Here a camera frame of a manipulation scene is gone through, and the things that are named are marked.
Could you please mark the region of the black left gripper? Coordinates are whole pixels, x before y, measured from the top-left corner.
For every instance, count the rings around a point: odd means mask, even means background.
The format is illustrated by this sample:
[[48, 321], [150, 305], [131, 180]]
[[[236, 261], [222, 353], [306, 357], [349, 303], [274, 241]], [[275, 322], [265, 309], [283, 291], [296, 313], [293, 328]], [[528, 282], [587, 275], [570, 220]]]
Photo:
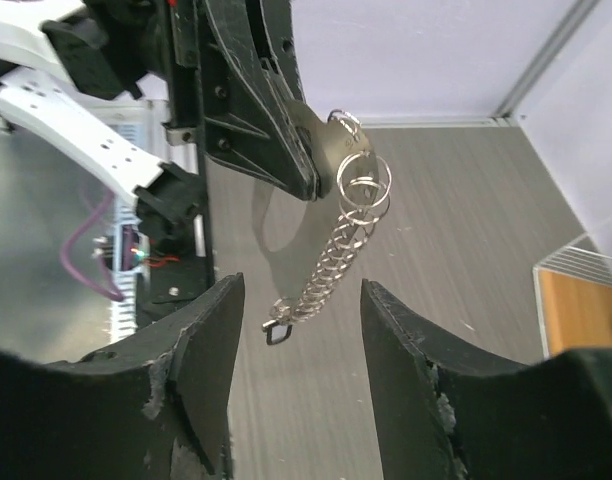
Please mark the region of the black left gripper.
[[[104, 52], [122, 86], [143, 96], [138, 81], [153, 74], [166, 84], [172, 145], [203, 145], [198, 48], [191, 1], [87, 1], [106, 36]], [[291, 116], [305, 103], [288, 1], [203, 1], [200, 32], [206, 153], [219, 165], [302, 200], [322, 194], [312, 136]]]

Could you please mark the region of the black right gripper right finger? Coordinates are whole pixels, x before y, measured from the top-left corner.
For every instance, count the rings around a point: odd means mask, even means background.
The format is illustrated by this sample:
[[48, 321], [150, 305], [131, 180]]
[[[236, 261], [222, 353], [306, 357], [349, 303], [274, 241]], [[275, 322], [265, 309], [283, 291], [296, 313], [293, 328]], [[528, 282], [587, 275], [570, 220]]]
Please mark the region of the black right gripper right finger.
[[612, 479], [612, 348], [532, 365], [364, 281], [361, 326], [387, 479]]

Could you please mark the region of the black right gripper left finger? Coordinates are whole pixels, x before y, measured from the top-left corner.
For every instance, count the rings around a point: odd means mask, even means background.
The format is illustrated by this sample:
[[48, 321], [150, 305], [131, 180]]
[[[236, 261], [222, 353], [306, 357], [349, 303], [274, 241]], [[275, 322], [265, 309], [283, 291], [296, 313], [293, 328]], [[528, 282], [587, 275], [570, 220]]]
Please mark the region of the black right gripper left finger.
[[241, 274], [77, 362], [0, 350], [0, 479], [228, 479]]

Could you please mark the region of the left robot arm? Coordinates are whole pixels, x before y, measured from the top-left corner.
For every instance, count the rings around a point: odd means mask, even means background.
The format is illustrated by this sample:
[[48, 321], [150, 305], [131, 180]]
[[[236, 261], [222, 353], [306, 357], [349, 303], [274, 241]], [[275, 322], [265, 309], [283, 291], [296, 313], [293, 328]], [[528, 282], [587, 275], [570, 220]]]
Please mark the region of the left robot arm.
[[77, 162], [131, 206], [152, 248], [182, 255], [204, 180], [123, 139], [68, 87], [112, 101], [167, 87], [172, 145], [303, 201], [329, 191], [314, 151], [286, 1], [0, 1], [0, 117]]

